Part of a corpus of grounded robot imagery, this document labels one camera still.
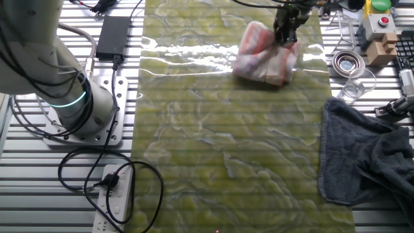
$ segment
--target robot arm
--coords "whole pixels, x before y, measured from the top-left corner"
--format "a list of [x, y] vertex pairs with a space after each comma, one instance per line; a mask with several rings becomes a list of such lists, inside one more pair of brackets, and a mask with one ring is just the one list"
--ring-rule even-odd
[[285, 43], [297, 42], [296, 30], [300, 25], [306, 23], [311, 15], [311, 10], [317, 6], [332, 4], [335, 0], [304, 0], [302, 3], [285, 3], [283, 8], [278, 9], [273, 24], [276, 42], [284, 45]]
[[113, 101], [57, 37], [62, 7], [63, 0], [0, 1], [0, 93], [36, 93], [69, 131], [82, 119], [76, 133], [87, 135], [112, 119]]

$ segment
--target dark gray cloth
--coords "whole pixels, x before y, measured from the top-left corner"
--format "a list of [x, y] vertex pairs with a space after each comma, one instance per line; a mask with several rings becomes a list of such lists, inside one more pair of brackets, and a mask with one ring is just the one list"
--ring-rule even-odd
[[391, 194], [414, 228], [414, 161], [408, 128], [364, 116], [334, 97], [323, 108], [318, 186], [330, 202], [357, 205]]

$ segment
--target power strip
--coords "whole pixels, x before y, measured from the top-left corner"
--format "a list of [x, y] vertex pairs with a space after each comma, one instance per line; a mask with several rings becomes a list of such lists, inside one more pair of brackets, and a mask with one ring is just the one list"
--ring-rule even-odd
[[[103, 169], [102, 179], [109, 173], [115, 172], [121, 165], [109, 164]], [[125, 220], [127, 214], [128, 197], [131, 189], [132, 168], [126, 166], [119, 172], [118, 184], [109, 193], [109, 204], [112, 214], [119, 220]], [[101, 188], [97, 205], [108, 214], [106, 208], [106, 188]], [[104, 218], [101, 213], [96, 211], [92, 233], [116, 232], [116, 229]]]

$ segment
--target red and white cloth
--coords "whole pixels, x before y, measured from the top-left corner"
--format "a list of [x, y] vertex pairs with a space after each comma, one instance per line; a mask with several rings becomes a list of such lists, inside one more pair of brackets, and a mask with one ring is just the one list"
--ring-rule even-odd
[[272, 85], [292, 81], [293, 67], [299, 54], [299, 44], [278, 45], [274, 33], [264, 24], [248, 24], [241, 40], [233, 74]]

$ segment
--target green mat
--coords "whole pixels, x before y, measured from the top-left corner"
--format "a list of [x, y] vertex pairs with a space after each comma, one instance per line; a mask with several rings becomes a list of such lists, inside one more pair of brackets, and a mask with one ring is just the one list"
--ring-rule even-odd
[[[275, 13], [228, 0], [146, 1], [132, 157], [165, 182], [149, 232], [355, 232], [351, 209], [326, 203], [316, 182], [331, 96], [318, 18], [298, 30], [290, 85], [232, 76], [247, 24], [272, 27]], [[127, 232], [146, 228], [160, 192], [150, 170], [137, 176]]]

